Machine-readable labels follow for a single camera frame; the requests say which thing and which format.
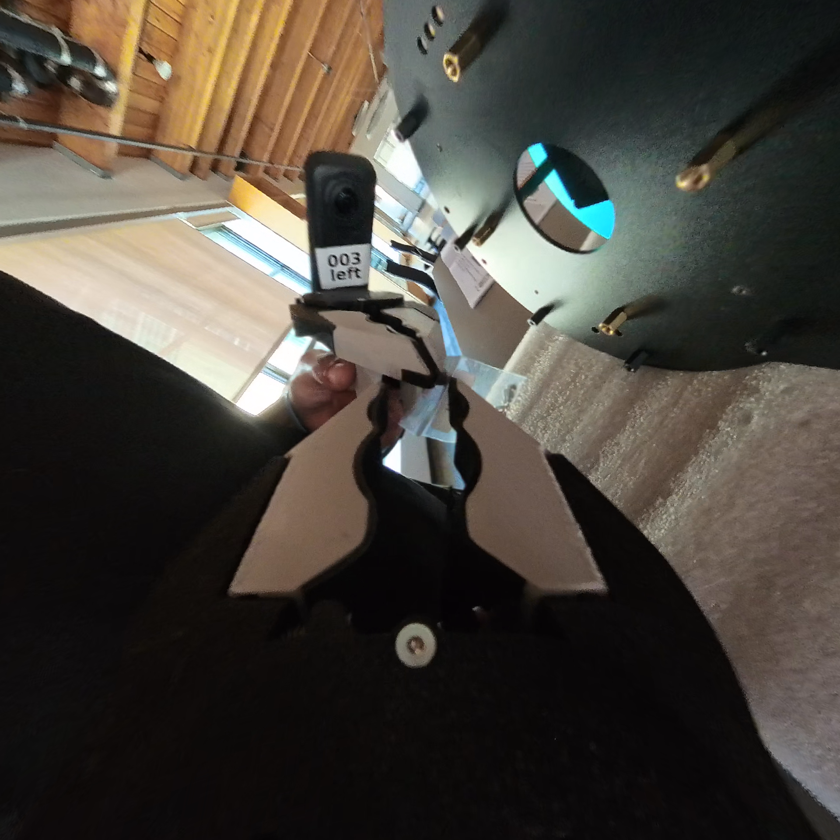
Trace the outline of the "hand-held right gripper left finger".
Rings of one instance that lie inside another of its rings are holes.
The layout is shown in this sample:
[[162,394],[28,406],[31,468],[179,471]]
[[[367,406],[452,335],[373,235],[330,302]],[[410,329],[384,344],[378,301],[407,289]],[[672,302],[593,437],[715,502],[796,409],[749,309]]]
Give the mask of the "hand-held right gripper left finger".
[[287,454],[228,595],[301,595],[367,549],[377,524],[389,385],[375,377]]

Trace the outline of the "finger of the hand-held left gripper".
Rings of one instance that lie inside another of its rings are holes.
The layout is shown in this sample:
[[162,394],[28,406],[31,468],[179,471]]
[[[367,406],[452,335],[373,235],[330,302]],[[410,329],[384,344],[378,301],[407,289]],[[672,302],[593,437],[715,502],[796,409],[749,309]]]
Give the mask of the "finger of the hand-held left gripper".
[[446,378],[447,351],[435,310],[401,306],[382,310],[382,322],[394,338],[386,340],[388,374],[403,382],[431,389]]
[[371,320],[332,320],[332,346],[340,358],[401,382],[435,383],[437,367],[419,342]]

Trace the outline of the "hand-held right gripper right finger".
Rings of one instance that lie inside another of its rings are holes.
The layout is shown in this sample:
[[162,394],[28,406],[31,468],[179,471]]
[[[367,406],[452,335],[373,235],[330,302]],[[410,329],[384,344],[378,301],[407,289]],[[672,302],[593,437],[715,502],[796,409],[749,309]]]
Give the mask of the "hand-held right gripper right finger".
[[540,594],[606,594],[540,444],[462,381],[447,394],[469,540]]

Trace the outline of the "clear zip bag with screws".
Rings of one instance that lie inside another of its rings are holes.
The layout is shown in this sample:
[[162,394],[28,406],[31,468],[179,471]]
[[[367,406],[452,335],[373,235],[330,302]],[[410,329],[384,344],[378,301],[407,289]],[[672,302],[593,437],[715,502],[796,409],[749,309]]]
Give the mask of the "clear zip bag with screws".
[[[466,356],[449,356],[446,372],[467,385],[496,410],[506,413],[528,381],[526,375],[498,369]],[[408,434],[453,444],[456,431],[449,422],[448,393],[444,385],[420,390],[413,408],[401,421]]]

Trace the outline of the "blue toy robot arm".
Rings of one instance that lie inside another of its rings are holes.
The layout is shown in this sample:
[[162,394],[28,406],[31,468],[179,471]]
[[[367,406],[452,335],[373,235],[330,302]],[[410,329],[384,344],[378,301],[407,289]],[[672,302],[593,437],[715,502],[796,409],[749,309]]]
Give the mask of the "blue toy robot arm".
[[[838,2],[384,2],[385,64],[432,195],[563,336],[678,371],[838,369]],[[513,198],[554,144],[614,230],[561,248]]]

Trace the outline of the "person's left hand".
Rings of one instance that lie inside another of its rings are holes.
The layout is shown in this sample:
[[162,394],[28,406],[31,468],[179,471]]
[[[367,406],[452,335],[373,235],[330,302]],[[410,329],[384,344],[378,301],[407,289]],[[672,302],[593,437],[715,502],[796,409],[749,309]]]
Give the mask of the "person's left hand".
[[312,434],[360,394],[359,369],[326,350],[304,353],[278,404],[283,424],[297,434]]

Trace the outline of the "instruction booklet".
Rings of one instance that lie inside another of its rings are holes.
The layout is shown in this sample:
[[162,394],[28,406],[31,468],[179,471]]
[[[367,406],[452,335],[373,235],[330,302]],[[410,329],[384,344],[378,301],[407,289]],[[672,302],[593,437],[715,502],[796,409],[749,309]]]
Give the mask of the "instruction booklet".
[[485,264],[468,247],[460,248],[456,243],[446,244],[441,259],[469,308],[476,309],[496,283]]

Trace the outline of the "white foam sheet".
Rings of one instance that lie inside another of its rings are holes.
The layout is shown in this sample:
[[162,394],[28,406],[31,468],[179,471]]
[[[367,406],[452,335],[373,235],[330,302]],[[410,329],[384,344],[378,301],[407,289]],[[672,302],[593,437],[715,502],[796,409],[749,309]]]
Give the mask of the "white foam sheet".
[[671,563],[775,758],[838,814],[838,372],[642,369],[527,331],[510,416]]

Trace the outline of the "thin metal ceiling rod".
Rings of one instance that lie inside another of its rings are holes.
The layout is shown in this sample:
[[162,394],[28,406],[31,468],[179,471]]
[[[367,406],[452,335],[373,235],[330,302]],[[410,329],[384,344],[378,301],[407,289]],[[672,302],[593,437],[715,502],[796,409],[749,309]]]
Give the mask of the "thin metal ceiling rod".
[[104,143],[112,143],[116,145],[125,145],[136,149],[143,149],[148,151],[160,151],[173,154],[183,154],[193,158],[205,159],[209,161],[224,161],[242,165],[256,165],[256,166],[271,166],[274,165],[266,161],[258,161],[243,155],[224,154],[221,152],[211,150],[200,150],[192,146],[176,145],[171,143],[159,143],[148,140],[139,140],[123,136],[120,134],[105,133],[90,129],[81,129],[75,127],[68,127],[65,125],[44,122],[38,120],[27,120],[22,117],[2,113],[1,125],[3,128],[12,130],[19,130],[28,133],[48,133],[72,137],[83,140],[95,140]]

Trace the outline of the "ceiling pipe bundle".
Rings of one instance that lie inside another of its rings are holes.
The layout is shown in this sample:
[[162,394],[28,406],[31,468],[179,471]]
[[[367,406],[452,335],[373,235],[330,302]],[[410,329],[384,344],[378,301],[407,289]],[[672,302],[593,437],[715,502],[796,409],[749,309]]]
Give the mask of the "ceiling pipe bundle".
[[119,99],[117,78],[99,53],[56,26],[6,7],[1,10],[1,53],[3,100],[27,98],[57,85],[105,109]]

